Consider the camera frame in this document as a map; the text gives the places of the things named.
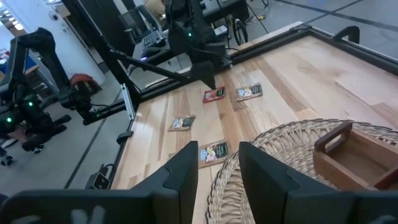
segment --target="wooden box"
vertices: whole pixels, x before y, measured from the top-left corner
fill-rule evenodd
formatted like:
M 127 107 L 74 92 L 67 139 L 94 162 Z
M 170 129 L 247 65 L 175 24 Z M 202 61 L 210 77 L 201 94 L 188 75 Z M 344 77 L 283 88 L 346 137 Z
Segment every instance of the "wooden box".
M 347 121 L 316 141 L 316 172 L 340 190 L 397 190 L 397 151 L 352 127 Z

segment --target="desk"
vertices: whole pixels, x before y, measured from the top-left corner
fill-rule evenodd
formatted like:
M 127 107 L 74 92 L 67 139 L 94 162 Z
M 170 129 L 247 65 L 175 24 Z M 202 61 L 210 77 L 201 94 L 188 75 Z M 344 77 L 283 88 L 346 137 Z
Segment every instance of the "desk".
M 28 69 L 25 71 L 25 75 L 31 74 L 32 72 L 36 71 L 38 68 L 39 68 L 38 65 L 34 65 L 34 66 L 28 68 Z M 2 80 L 3 80 L 5 77 L 6 77 L 6 74 L 4 74 L 2 71 L 0 71 L 0 83 L 2 82 Z
M 252 44 L 281 34 L 281 28 Z M 235 88 L 260 82 L 264 95 L 237 102 Z M 308 36 L 235 65 L 216 76 L 226 97 L 203 104 L 202 82 L 193 82 L 139 105 L 112 189 L 130 189 L 191 140 L 225 139 L 232 151 L 278 125 L 315 118 L 355 119 L 398 129 L 398 78 Z M 168 132 L 175 116 L 195 114 L 189 131 Z M 206 198 L 222 164 L 199 170 L 193 223 L 205 222 Z

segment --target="chair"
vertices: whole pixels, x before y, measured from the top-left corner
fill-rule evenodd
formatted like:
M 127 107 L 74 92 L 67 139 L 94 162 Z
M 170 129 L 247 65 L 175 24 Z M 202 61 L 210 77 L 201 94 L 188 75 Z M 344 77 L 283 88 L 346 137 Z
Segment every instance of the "chair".
M 154 29 L 157 29 L 159 32 L 162 32 L 162 26 L 157 21 L 157 19 L 148 11 L 145 5 L 141 4 L 136 7 L 136 9 L 141 13 L 142 16 L 148 21 L 150 26 Z

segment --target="person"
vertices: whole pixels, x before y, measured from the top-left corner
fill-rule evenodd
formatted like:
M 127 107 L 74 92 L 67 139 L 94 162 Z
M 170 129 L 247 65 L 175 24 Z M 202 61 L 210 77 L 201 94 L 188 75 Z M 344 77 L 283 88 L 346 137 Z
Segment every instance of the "person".
M 163 27 L 165 23 L 163 19 L 165 14 L 164 3 L 161 0 L 144 0 L 144 5 Z
M 12 143 L 8 144 L 7 146 L 5 146 L 5 144 L 3 144 L 0 147 L 0 164 L 2 166 L 9 166 L 14 162 L 14 158 L 10 155 L 8 155 L 7 151 L 4 149 L 5 147 L 8 147 L 12 144 L 14 144 L 16 141 L 19 141 L 21 144 L 24 144 L 25 142 L 27 142 L 28 137 L 26 136 L 26 127 L 24 126 L 24 123 L 18 125 L 16 127 L 16 130 L 8 133 L 6 135 L 4 134 L 0 134 L 0 136 L 3 139 L 8 139 L 9 141 L 11 140 Z M 44 148 L 44 145 L 39 145 L 34 149 L 30 149 L 29 151 L 33 152 L 34 154 L 40 153 Z

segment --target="floor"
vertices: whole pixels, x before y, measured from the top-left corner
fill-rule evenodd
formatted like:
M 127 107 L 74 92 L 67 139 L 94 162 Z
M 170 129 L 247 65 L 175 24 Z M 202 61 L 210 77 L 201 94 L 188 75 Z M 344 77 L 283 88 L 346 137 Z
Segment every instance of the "floor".
M 256 14 L 262 14 L 260 0 L 248 3 Z M 398 58 L 398 17 L 394 11 L 397 8 L 398 1 L 395 0 L 272 0 L 269 16 L 263 24 L 272 32 L 295 21 L 309 21 L 330 33 L 355 25 L 361 29 L 362 45 Z M 247 29 L 249 40 L 265 34 L 258 22 L 249 24 Z M 234 46 L 236 43 L 231 40 L 231 47 Z M 281 66 L 284 57 L 279 57 Z M 170 70 L 180 70 L 187 65 L 189 61 L 184 57 L 162 64 Z M 94 103 L 108 104 L 119 95 L 119 85 L 114 77 L 110 73 L 106 76 L 103 91 L 92 98 Z M 133 71 L 131 78 L 139 88 L 143 88 L 160 77 L 138 68 Z M 116 138 L 128 126 L 126 112 L 84 126 L 76 112 L 63 109 L 58 104 L 50 106 L 48 111 L 54 118 L 69 114 L 72 120 L 67 124 L 68 130 L 46 143 L 45 150 L 38 155 L 24 152 L 18 144 L 8 148 L 17 163 L 12 167 L 0 167 L 2 194 L 12 195 L 26 189 L 81 189 L 101 164 L 114 161 L 119 149 Z

